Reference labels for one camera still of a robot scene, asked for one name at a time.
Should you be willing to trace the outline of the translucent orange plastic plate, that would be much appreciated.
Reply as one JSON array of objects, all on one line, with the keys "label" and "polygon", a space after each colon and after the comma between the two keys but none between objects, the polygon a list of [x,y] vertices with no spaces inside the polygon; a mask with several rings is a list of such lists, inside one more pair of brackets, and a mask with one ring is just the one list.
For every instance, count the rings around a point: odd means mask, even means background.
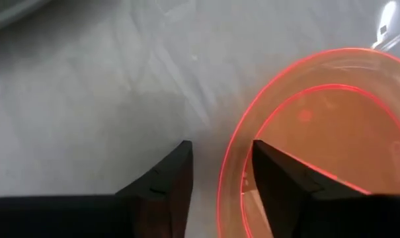
[{"label": "translucent orange plastic plate", "polygon": [[253,176],[261,140],[366,194],[400,194],[400,58],[341,48],[303,58],[259,92],[227,146],[218,238],[272,238]]}]

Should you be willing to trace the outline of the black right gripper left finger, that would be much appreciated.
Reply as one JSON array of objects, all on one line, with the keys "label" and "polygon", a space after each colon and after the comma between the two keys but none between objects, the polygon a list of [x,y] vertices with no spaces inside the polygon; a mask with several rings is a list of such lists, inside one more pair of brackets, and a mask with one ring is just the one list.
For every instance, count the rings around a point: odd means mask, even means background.
[{"label": "black right gripper left finger", "polygon": [[115,194],[0,197],[0,238],[184,238],[192,189],[182,141]]}]

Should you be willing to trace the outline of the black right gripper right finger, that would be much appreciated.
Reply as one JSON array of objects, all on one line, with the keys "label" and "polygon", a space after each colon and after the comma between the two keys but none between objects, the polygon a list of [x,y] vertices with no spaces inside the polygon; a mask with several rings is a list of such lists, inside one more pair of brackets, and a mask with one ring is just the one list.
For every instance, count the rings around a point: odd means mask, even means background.
[{"label": "black right gripper right finger", "polygon": [[252,163],[274,238],[400,238],[400,195],[366,194],[262,140]]}]

